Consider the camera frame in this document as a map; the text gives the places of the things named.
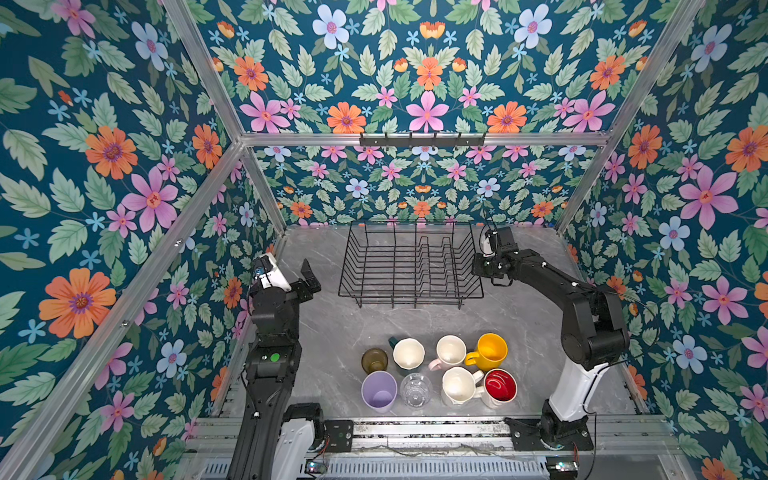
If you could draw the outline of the black wire dish rack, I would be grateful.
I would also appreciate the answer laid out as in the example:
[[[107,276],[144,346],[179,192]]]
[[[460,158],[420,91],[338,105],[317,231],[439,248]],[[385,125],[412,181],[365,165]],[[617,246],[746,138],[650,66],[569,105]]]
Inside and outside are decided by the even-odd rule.
[[[362,223],[349,228],[338,295],[365,305],[448,305],[484,297],[468,223]]]

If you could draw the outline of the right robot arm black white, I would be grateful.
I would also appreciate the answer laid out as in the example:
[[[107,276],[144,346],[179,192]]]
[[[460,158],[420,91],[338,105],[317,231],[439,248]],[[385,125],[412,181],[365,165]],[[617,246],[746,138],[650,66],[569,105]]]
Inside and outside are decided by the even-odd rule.
[[[587,407],[597,386],[629,349],[619,295],[563,272],[532,249],[521,248],[509,227],[483,234],[472,273],[496,286],[522,282],[561,310],[560,344],[566,361],[554,392],[543,404],[538,436],[550,449],[587,436]]]

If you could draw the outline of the amber textured glass cup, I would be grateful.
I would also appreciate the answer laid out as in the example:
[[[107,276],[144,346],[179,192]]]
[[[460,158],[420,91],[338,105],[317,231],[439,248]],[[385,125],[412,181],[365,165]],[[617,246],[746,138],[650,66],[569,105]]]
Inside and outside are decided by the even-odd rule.
[[[361,357],[361,367],[366,375],[388,369],[389,357],[380,348],[370,348]]]

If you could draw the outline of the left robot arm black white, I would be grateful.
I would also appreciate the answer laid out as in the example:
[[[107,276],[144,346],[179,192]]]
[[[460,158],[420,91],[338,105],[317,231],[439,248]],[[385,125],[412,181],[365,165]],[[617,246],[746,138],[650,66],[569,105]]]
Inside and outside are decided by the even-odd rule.
[[[325,446],[322,409],[290,402],[302,355],[300,305],[321,285],[308,261],[288,280],[273,254],[260,256],[246,299],[255,339],[244,364],[246,404],[229,479],[296,479],[306,456]]]

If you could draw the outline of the lilac plastic cup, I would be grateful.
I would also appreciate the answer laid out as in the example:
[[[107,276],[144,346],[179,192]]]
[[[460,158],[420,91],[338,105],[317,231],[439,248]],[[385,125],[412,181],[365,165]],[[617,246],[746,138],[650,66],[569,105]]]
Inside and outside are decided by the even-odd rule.
[[[398,382],[386,371],[374,371],[361,385],[361,397],[370,409],[386,413],[391,410],[398,395]]]

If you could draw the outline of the green mug cream inside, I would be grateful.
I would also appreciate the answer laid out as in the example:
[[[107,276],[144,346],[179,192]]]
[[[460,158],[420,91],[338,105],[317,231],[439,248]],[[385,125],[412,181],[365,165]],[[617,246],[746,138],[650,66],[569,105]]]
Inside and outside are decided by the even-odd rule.
[[[425,348],[421,342],[414,338],[398,339],[396,337],[390,337],[388,342],[393,350],[392,358],[402,375],[415,373],[422,366]]]

